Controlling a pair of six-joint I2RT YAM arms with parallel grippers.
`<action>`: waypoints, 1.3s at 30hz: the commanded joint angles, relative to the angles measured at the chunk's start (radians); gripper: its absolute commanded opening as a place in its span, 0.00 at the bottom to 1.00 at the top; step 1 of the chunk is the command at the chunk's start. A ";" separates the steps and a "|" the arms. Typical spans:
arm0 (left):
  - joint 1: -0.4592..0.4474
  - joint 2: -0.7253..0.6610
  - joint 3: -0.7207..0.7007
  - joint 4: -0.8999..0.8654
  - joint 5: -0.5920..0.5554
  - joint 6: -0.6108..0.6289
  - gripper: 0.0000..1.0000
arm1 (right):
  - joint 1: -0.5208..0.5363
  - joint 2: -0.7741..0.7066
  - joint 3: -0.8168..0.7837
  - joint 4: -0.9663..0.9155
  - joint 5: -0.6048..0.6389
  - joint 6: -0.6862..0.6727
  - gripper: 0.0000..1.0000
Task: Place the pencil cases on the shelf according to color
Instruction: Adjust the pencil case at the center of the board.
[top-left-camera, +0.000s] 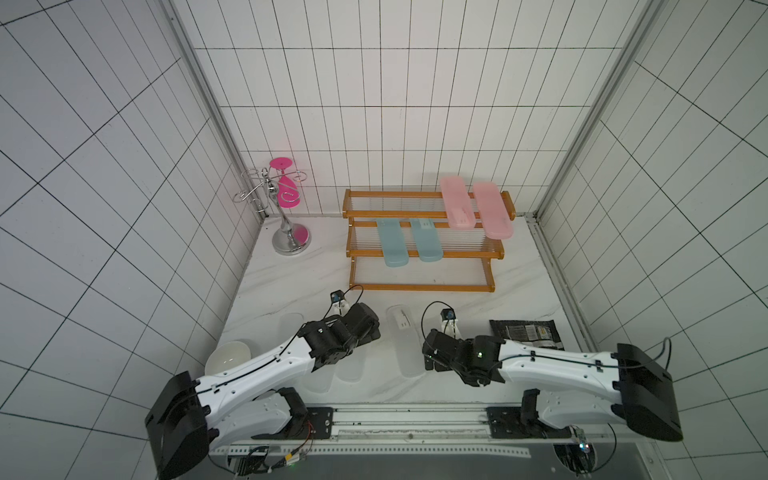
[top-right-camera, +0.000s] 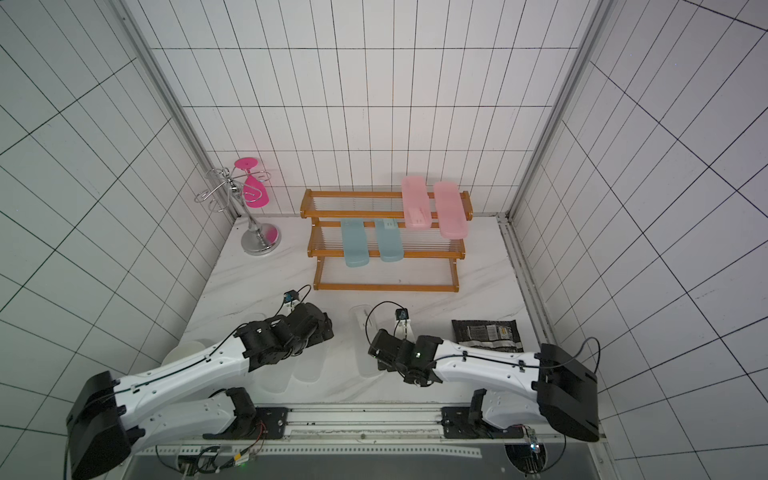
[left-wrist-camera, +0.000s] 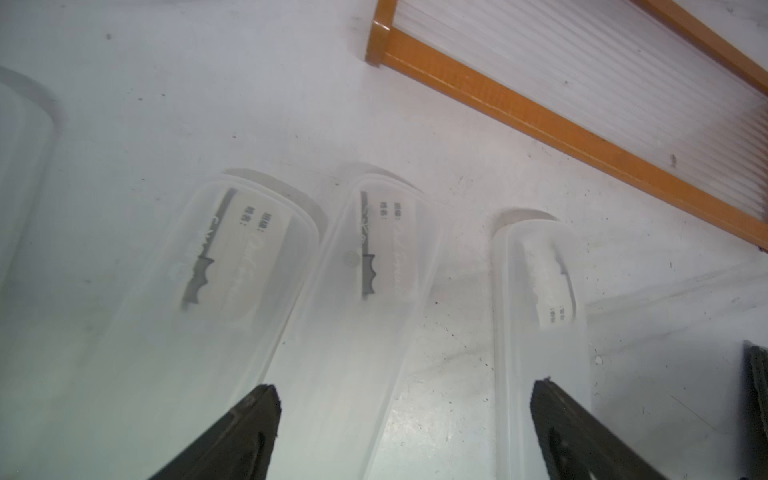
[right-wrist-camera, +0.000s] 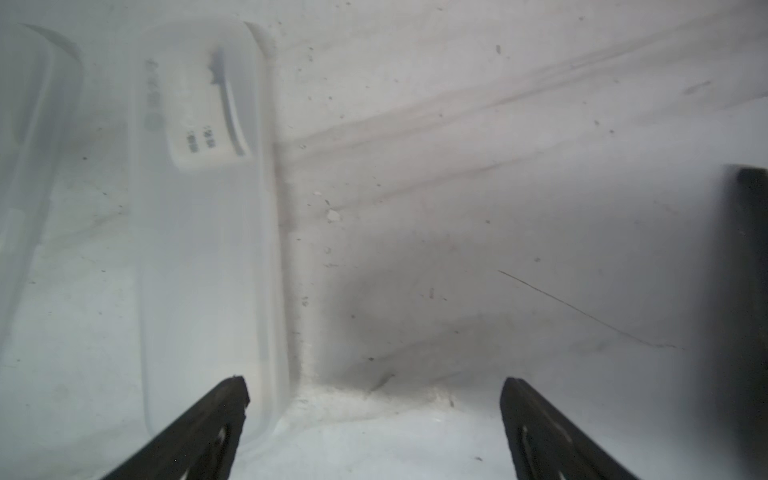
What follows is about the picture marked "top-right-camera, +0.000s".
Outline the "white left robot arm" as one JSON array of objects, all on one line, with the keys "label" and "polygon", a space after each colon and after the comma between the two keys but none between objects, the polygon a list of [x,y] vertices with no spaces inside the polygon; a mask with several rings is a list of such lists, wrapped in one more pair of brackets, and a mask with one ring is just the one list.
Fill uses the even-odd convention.
[{"label": "white left robot arm", "polygon": [[91,376],[66,417],[71,478],[94,479],[176,440],[265,434],[244,381],[333,336],[330,317],[301,303],[287,315],[242,323],[214,346],[167,365],[122,378]]}]

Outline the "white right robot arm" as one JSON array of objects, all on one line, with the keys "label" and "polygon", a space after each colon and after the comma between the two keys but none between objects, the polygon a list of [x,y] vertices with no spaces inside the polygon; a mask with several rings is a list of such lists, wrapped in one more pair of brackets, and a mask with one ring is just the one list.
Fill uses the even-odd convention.
[{"label": "white right robot arm", "polygon": [[498,430],[543,421],[583,442],[600,439],[597,375],[561,347],[499,352],[422,335],[411,341],[381,329],[368,354],[407,384],[467,383],[481,394],[478,420]]}]

